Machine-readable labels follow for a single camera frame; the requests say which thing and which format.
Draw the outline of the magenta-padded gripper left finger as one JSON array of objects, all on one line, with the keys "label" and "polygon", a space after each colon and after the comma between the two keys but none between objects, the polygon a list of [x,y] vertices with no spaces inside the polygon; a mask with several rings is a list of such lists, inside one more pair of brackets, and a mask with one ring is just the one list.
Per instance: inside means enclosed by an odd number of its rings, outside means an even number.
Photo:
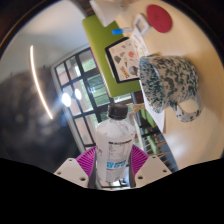
[{"label": "magenta-padded gripper left finger", "polygon": [[68,158],[55,171],[55,175],[84,188],[96,185],[96,148],[92,147],[77,158]]}]

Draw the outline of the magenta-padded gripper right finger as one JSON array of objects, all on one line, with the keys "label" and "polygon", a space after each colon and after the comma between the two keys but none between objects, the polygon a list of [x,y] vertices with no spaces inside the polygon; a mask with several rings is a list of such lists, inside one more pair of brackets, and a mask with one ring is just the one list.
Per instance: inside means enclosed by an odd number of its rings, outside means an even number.
[{"label": "magenta-padded gripper right finger", "polygon": [[149,156],[133,145],[129,158],[129,183],[140,188],[171,174],[168,167],[156,155]]}]

